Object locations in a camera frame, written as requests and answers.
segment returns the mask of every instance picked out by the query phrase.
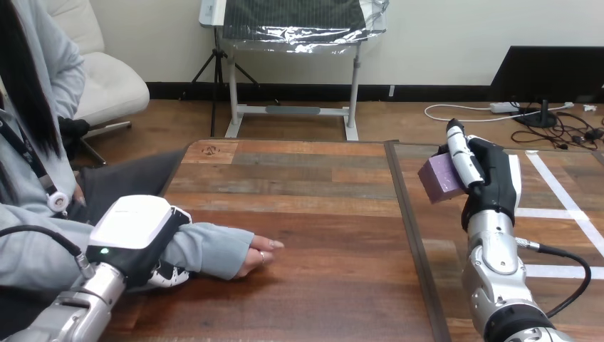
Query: black tripod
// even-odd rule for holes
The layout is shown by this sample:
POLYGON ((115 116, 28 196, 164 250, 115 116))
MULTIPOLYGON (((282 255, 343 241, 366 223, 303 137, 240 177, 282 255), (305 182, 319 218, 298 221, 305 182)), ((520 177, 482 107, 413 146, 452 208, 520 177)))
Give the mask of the black tripod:
MULTIPOLYGON (((220 48, 218 30, 216 29, 216 27, 214 27, 214 45, 216 47, 212 49, 211 56, 208 58, 204 66, 202 66, 202 68, 199 70, 197 75, 195 75, 195 78, 193 78, 193 81, 191 81, 189 87, 182 92, 182 95, 178 99, 184 100, 187 97, 187 90, 190 89, 197 82, 197 79, 202 75, 204 70, 206 70, 207 66, 212 61, 212 59, 216 58, 216 63, 214 67, 214 87, 212 88, 212 127, 210 128, 211 137, 214 137, 214 124, 216 122, 217 91, 219 88, 224 89, 224 81, 222 80, 222 59, 228 58, 228 55, 220 48)), ((262 91, 260 84, 258 84, 258 82, 254 80, 254 78, 252 78, 241 66, 239 66, 239 64, 235 63, 235 67, 254 84, 254 87, 256 87, 256 89, 262 91)), ((277 105, 280 105, 277 99, 273 99, 273 101, 275 101, 277 105)))

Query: long black hair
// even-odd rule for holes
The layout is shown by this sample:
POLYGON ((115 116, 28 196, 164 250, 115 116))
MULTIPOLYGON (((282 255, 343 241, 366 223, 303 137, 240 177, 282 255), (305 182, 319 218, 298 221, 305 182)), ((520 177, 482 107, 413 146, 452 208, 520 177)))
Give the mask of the long black hair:
MULTIPOLYGON (((36 64, 29 49, 21 20, 12 0, 0 0, 0 77, 32 143, 44 153, 59 155, 59 139, 51 108, 42 91, 36 64)), ((0 108, 4 109, 0 95, 0 108)), ((0 185, 14 200, 14 189, 0 163, 0 185)))

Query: power strip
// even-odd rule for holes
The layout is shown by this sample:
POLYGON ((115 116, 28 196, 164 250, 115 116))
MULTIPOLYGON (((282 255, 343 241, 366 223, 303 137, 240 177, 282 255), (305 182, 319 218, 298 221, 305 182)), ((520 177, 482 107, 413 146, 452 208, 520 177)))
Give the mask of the power strip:
POLYGON ((520 104, 517 102, 499 102, 491 103, 489 107, 493 113, 515 113, 519 106, 520 104))

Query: black baseboard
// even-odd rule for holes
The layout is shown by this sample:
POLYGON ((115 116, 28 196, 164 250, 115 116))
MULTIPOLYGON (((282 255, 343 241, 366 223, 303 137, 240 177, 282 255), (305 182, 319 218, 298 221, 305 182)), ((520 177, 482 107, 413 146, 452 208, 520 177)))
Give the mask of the black baseboard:
MULTIPOLYGON (((147 82, 151 99, 177 100, 184 91, 186 100, 212 100, 213 83, 188 82, 147 82)), ((396 85, 393 96, 388 96, 389 85, 359 85, 359 101, 390 102, 482 102, 510 101, 489 94, 488 85, 396 85)), ((350 100, 350 85, 336 84, 262 84, 256 88, 250 83, 237 85, 237 97, 241 102, 267 101, 274 98, 280 101, 325 101, 343 102, 350 100)), ((220 101, 229 100, 228 85, 217 92, 220 101)), ((516 99, 529 102, 531 99, 516 99)), ((568 99, 552 98, 550 102, 566 102, 568 99)), ((588 103, 604 103, 604 90, 601 90, 588 103)))

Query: purple sponge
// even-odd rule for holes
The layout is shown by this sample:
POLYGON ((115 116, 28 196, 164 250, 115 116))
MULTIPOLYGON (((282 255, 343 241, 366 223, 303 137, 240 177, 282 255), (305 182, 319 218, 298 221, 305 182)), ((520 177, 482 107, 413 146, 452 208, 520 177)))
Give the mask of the purple sponge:
POLYGON ((451 155, 435 155, 417 173, 432 204, 463 195, 464 185, 453 166, 451 155))

